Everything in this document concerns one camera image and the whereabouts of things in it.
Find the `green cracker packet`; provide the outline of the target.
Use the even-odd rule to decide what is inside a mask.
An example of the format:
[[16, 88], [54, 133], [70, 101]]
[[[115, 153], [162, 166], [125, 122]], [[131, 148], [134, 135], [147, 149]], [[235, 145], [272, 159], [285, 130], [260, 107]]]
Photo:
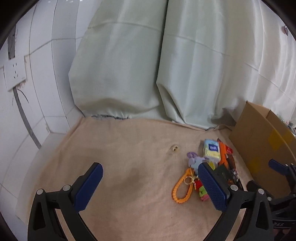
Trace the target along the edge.
[[233, 178], [224, 164], [219, 165], [214, 172], [229, 185], [234, 184]]

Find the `orange snack bar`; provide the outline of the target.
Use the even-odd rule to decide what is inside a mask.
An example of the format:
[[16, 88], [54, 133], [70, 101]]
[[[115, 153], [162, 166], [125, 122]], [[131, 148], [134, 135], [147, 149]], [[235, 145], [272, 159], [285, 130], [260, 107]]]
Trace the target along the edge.
[[224, 165], [227, 169], [229, 168], [227, 159], [226, 159], [226, 145], [218, 138], [217, 142], [219, 143], [219, 148], [220, 148], [220, 162], [219, 162], [219, 166]]

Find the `red sausage snack pack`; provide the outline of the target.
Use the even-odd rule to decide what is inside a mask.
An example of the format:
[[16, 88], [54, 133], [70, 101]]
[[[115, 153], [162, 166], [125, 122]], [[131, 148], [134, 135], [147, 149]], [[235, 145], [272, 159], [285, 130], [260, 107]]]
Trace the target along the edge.
[[226, 160], [229, 164], [229, 168], [231, 170], [235, 170], [236, 169], [236, 165], [235, 165], [235, 160], [234, 160], [234, 157], [233, 157], [233, 150], [226, 146]]

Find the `tissue pack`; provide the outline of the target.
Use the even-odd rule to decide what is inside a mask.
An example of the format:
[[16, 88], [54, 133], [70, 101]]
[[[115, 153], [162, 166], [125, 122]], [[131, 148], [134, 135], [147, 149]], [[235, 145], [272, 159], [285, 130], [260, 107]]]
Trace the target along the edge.
[[217, 141], [205, 139], [203, 147], [204, 157], [211, 162], [219, 163], [221, 160], [220, 146]]

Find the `blue knitted keychain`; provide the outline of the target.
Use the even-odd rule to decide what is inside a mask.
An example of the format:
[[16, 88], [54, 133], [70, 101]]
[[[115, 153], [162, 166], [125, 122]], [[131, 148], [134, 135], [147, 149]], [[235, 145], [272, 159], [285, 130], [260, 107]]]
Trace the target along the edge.
[[189, 159], [188, 165], [190, 168], [192, 168], [195, 172], [198, 171], [198, 167], [201, 163], [203, 162], [208, 162], [209, 160], [204, 158], [204, 157], [200, 157], [200, 156], [196, 156], [196, 157], [191, 157]]

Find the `orange bead keychain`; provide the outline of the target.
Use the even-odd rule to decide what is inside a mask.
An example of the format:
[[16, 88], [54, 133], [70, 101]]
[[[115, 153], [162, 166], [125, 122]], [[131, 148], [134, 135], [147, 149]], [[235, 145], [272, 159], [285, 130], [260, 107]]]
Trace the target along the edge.
[[194, 190], [196, 175], [192, 168], [188, 168], [177, 181], [171, 191], [171, 197], [177, 204], [183, 204], [189, 200]]

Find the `red green figurine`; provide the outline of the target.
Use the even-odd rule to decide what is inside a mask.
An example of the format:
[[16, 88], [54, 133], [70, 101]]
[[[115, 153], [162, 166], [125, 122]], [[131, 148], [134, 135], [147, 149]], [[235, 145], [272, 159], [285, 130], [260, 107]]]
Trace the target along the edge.
[[200, 179], [195, 179], [194, 189], [198, 192], [199, 197], [202, 201], [206, 201], [207, 199], [209, 199], [209, 195], [205, 187], [203, 186], [202, 182], [200, 181]]

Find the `purple keychain toy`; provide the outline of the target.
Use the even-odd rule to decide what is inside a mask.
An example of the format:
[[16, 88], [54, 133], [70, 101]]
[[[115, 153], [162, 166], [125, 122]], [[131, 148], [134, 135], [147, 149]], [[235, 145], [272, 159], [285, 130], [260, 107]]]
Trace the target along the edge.
[[198, 155], [195, 153], [195, 152], [188, 152], [187, 153], [187, 157], [188, 159], [193, 159], [193, 160], [196, 160], [196, 158], [198, 157]]

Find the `cardboard box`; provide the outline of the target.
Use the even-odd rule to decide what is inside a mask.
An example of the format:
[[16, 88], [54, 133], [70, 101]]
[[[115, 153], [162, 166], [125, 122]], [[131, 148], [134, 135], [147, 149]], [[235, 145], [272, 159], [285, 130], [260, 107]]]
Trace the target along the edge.
[[229, 138], [257, 184], [276, 198], [290, 193], [286, 178], [268, 166], [271, 159], [295, 164], [295, 137], [275, 113], [247, 101]]

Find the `white curtain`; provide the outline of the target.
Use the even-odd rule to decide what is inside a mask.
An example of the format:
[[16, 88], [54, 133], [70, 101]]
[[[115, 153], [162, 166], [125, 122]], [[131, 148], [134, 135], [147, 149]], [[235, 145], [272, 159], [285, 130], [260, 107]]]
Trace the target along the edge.
[[295, 39], [262, 1], [102, 1], [69, 71], [86, 116], [200, 128], [252, 102], [295, 122]]

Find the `curtain pin badge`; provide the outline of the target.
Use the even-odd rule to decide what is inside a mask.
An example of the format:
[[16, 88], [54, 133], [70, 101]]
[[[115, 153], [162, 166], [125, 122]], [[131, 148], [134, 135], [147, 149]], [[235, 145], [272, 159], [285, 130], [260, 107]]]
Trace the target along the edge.
[[287, 26], [284, 26], [284, 31], [285, 31], [285, 34], [288, 36], [288, 27]]

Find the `wall power socket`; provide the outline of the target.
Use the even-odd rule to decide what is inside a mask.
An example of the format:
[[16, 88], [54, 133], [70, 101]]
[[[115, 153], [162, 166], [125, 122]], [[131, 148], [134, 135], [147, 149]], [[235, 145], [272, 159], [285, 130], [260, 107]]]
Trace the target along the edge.
[[26, 81], [27, 75], [24, 56], [16, 56], [4, 65], [4, 77], [7, 91]]

